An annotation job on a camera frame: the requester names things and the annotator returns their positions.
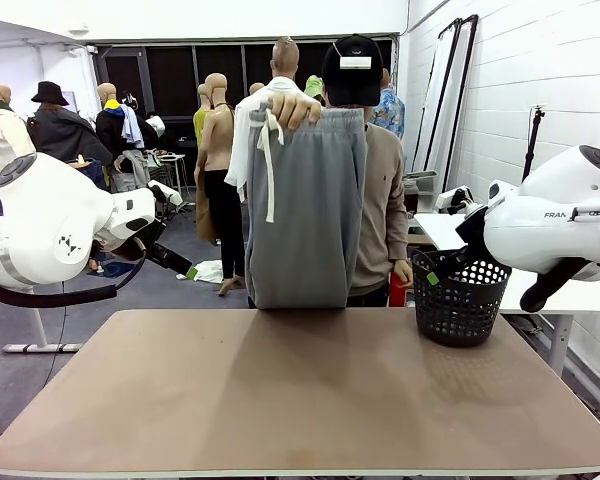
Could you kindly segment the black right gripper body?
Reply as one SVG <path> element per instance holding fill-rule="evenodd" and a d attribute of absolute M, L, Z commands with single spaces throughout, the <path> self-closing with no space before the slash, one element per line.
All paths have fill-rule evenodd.
<path fill-rule="evenodd" d="M 456 232 L 465 244 L 473 250 L 486 250 L 484 240 L 485 214 L 488 208 L 480 206 L 467 214 L 462 223 L 456 227 Z"/>

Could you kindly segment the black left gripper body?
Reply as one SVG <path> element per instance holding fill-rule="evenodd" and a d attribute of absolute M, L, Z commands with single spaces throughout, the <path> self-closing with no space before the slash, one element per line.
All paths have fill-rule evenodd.
<path fill-rule="evenodd" d="M 191 269 L 190 260 L 159 243 L 154 243 L 148 249 L 147 258 L 162 268 L 177 274 L 188 274 Z"/>

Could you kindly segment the person's left hand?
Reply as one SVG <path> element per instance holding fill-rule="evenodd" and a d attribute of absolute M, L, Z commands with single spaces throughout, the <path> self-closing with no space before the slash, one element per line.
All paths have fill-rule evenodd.
<path fill-rule="evenodd" d="M 413 286 L 413 271 L 408 260 L 400 259 L 394 262 L 393 273 L 399 281 L 401 288 L 411 288 Z"/>

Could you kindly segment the person's right hand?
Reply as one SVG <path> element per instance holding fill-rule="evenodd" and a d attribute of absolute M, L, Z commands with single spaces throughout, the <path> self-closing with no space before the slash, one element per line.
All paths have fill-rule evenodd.
<path fill-rule="evenodd" d="M 322 105 L 303 93 L 276 93 L 269 101 L 278 123 L 289 130 L 297 130 L 305 120 L 315 124 L 321 117 Z"/>

